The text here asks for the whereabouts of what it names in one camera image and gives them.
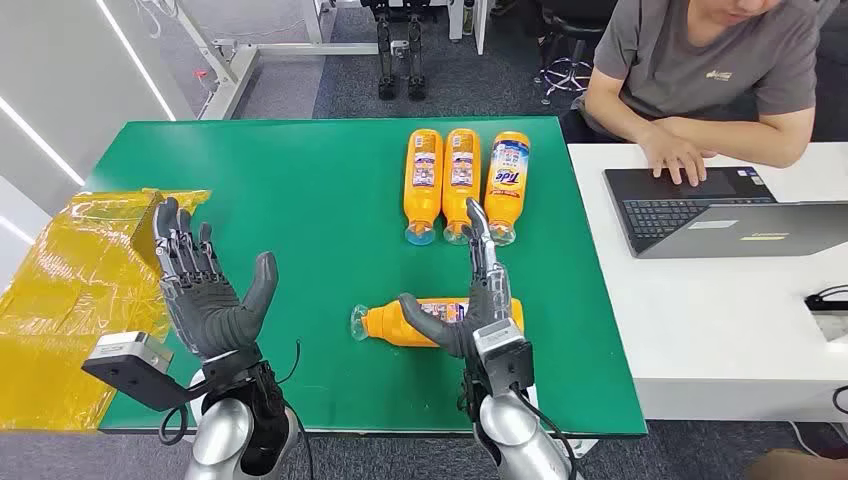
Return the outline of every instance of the laptop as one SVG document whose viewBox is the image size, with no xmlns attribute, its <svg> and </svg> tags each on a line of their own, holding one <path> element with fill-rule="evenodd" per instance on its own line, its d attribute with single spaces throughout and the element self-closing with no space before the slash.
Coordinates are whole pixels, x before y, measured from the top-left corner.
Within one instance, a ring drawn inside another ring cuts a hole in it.
<svg viewBox="0 0 848 480">
<path fill-rule="evenodd" d="M 848 242 L 848 202 L 778 203 L 753 167 L 713 167 L 697 187 L 667 173 L 604 177 L 636 258 L 810 255 Z"/>
</svg>

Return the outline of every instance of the man's arm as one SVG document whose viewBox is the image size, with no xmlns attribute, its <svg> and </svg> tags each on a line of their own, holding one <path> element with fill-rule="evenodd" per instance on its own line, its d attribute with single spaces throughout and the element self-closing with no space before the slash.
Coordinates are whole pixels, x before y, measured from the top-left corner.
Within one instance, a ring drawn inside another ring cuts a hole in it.
<svg viewBox="0 0 848 480">
<path fill-rule="evenodd" d="M 815 108 L 760 115 L 759 122 L 709 122 L 669 117 L 655 123 L 673 135 L 728 157 L 786 168 L 801 157 L 813 133 Z"/>
<path fill-rule="evenodd" d="M 706 180 L 704 159 L 695 145 L 633 112 L 618 96 L 622 85 L 624 80 L 610 77 L 595 68 L 586 92 L 585 105 L 589 115 L 610 132 L 638 143 L 654 170 L 654 177 L 659 177 L 662 169 L 668 168 L 672 181 L 680 184 L 680 169 L 683 168 L 693 187 Z"/>
</svg>

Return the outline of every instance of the laptop keyboard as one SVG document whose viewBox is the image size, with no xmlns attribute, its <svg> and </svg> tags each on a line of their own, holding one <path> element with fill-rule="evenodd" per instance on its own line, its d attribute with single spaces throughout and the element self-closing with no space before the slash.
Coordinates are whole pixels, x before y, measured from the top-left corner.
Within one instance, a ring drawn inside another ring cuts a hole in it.
<svg viewBox="0 0 848 480">
<path fill-rule="evenodd" d="M 624 213 L 630 236 L 660 239 L 697 217 L 710 205 L 775 203 L 771 198 L 719 198 L 709 200 L 625 200 Z"/>
</svg>

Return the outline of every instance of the green tabletop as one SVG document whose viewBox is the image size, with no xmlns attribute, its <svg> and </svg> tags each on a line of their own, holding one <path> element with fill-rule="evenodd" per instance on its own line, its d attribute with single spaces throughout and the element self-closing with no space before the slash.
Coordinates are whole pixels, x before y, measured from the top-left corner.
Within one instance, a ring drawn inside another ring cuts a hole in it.
<svg viewBox="0 0 848 480">
<path fill-rule="evenodd" d="M 212 190 L 195 218 L 213 225 L 238 292 L 250 284 L 254 257 L 276 254 L 280 282 L 259 346 L 282 378 L 300 339 L 300 365 L 283 391 L 307 428 L 468 431 L 456 407 L 461 361 L 438 349 L 357 342 L 349 330 L 358 303 L 381 306 L 401 292 L 467 294 L 467 248 L 441 235 L 426 247 L 404 239 L 406 144 L 423 127 L 443 136 L 456 127 L 477 131 L 484 172 L 498 132 L 529 136 L 518 238 L 497 253 L 524 305 L 539 405 L 570 432 L 645 433 L 555 117 L 130 123 L 85 189 Z M 173 334 L 166 343 L 176 352 L 169 373 L 187 385 L 198 362 Z M 162 415 L 118 393 L 100 428 L 151 429 Z"/>
</svg>

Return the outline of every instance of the robotic thumb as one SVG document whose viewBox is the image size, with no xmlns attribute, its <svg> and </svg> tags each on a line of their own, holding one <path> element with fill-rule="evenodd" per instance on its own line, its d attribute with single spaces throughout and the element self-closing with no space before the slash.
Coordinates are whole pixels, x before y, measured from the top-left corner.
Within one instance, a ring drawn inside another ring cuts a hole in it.
<svg viewBox="0 0 848 480">
<path fill-rule="evenodd" d="M 256 266 L 253 270 L 253 283 L 244 296 L 242 305 L 255 315 L 261 323 L 271 306 L 274 291 L 277 290 L 277 259 L 271 252 L 260 253 L 256 257 Z"/>
<path fill-rule="evenodd" d="M 444 323 L 436 315 L 425 312 L 418 300 L 408 293 L 401 293 L 398 301 L 403 311 L 403 318 L 408 324 L 436 345 L 447 350 L 450 355 L 461 356 L 459 339 L 451 325 Z"/>
</svg>

